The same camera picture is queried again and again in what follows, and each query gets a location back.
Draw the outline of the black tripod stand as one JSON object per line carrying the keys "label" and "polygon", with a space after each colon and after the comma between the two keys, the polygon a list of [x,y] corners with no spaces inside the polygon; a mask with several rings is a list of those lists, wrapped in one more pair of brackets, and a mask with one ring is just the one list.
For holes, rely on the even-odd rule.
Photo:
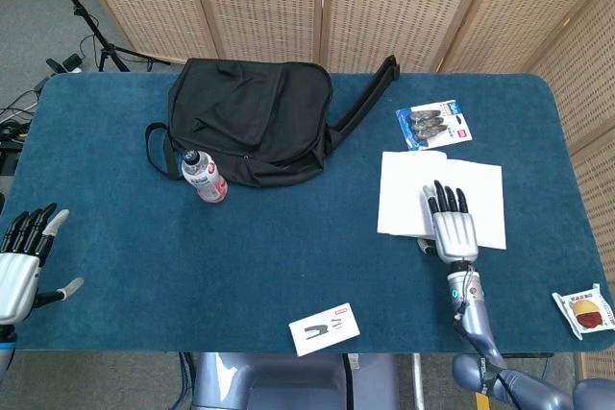
{"label": "black tripod stand", "polygon": [[99,21],[95,19],[80,0],[69,0],[72,4],[73,14],[81,17],[87,24],[88,28],[93,34],[94,40],[98,41],[101,49],[98,53],[97,70],[103,72],[105,70],[105,64],[107,60],[111,60],[118,71],[130,72],[131,69],[120,57],[121,54],[130,55],[132,57],[142,59],[146,64],[146,71],[150,72],[155,63],[170,66],[171,62],[167,60],[161,60],[149,55],[141,54],[136,51],[116,46],[109,42],[99,29]]}

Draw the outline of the clear plastic drink bottle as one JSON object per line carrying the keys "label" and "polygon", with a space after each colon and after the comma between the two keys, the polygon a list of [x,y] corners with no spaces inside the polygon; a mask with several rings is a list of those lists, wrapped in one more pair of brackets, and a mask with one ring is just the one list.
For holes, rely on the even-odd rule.
{"label": "clear plastic drink bottle", "polygon": [[228,184],[212,157],[203,151],[187,150],[183,154],[182,173],[184,179],[207,203],[222,202],[228,192]]}

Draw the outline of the blue table mat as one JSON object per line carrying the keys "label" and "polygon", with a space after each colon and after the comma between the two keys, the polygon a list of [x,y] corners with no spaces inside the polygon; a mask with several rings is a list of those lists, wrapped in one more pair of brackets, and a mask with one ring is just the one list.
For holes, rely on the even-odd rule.
{"label": "blue table mat", "polygon": [[144,131],[167,116],[167,73],[52,78],[40,96],[0,215],[56,203],[70,215],[41,273],[68,301],[17,330],[28,350],[291,352],[289,324],[348,303],[347,352],[466,349],[453,330],[446,266],[408,237],[380,234],[381,155],[405,141],[397,109],[457,100],[473,138],[456,159],[503,169],[506,248],[477,269],[504,352],[604,350],[615,332],[577,339],[553,292],[605,284],[554,96],[531,74],[404,74],[311,181],[234,184],[207,204],[157,172]]}

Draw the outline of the black backpack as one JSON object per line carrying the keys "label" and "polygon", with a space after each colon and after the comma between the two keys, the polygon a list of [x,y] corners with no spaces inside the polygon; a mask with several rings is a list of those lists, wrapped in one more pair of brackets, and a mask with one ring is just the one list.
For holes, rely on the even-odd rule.
{"label": "black backpack", "polygon": [[355,102],[333,124],[331,75],[312,62],[190,59],[168,92],[164,167],[178,180],[177,154],[211,155],[221,175],[251,187],[290,186],[321,174],[325,159],[400,77],[387,57]]}

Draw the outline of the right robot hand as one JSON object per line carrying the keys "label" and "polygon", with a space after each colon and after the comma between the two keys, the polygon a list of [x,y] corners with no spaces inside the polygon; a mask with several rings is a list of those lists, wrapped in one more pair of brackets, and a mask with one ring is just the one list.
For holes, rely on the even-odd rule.
{"label": "right robot hand", "polygon": [[435,180],[423,186],[433,228],[433,238],[418,238],[423,254],[438,256],[453,271],[474,264],[479,255],[475,224],[464,192]]}

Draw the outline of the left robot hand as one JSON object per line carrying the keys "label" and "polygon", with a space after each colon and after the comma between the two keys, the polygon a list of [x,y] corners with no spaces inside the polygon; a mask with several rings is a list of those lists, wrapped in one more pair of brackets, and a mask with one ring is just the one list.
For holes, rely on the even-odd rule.
{"label": "left robot hand", "polygon": [[67,209],[45,208],[23,211],[8,225],[0,238],[0,326],[16,326],[31,311],[47,304],[65,301],[84,284],[76,277],[64,287],[50,292],[38,290],[40,273],[47,262]]}

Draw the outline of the blue clip blister pack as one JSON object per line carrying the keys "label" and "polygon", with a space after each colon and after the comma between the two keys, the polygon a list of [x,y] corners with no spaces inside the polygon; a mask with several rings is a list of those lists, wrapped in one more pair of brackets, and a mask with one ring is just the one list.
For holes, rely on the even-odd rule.
{"label": "blue clip blister pack", "polygon": [[436,149],[473,139],[456,99],[397,109],[395,115],[410,151]]}

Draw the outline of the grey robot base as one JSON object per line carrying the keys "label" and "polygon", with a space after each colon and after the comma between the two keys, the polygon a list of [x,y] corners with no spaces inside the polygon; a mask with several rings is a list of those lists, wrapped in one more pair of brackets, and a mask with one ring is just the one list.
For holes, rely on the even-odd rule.
{"label": "grey robot base", "polygon": [[191,410],[400,410],[396,358],[202,352]]}

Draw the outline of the white paper booklet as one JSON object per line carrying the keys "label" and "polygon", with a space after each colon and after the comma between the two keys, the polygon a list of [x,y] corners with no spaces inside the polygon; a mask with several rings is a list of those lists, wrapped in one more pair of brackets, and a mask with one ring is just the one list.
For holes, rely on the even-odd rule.
{"label": "white paper booklet", "polygon": [[502,167],[437,151],[384,152],[377,232],[433,238],[425,185],[438,180],[465,194],[481,247],[506,248]]}

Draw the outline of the wooden folding screen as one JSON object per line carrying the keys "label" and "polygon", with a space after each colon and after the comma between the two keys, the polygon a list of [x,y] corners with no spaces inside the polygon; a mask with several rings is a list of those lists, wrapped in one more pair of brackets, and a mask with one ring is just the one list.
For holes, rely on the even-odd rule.
{"label": "wooden folding screen", "polygon": [[555,288],[604,278],[615,292],[615,0],[100,0],[138,51],[198,58],[312,60],[332,72],[334,109],[388,55],[401,79],[313,181],[235,187],[228,205],[194,205],[214,255],[171,251],[189,275],[163,272],[169,314],[186,333],[145,344],[290,348],[288,324],[348,301],[364,351],[457,350],[442,271],[407,237],[376,231],[381,152],[400,147],[393,110],[458,97],[476,139],[456,148],[504,171],[508,248],[489,311],[507,352],[572,352],[592,374],[615,334],[577,340]]}

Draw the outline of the white stapler box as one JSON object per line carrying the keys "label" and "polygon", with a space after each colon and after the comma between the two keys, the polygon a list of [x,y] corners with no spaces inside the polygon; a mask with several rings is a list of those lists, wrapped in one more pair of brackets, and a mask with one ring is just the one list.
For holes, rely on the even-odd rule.
{"label": "white stapler box", "polygon": [[347,302],[294,321],[288,327],[299,357],[358,337],[360,334],[353,309]]}

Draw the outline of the snack packet with red print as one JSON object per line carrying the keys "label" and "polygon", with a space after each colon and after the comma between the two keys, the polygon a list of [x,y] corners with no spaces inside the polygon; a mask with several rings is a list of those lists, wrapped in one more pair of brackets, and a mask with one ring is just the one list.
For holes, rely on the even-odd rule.
{"label": "snack packet with red print", "polygon": [[615,314],[598,283],[584,291],[567,295],[553,292],[551,296],[573,335],[580,341],[586,334],[615,331]]}

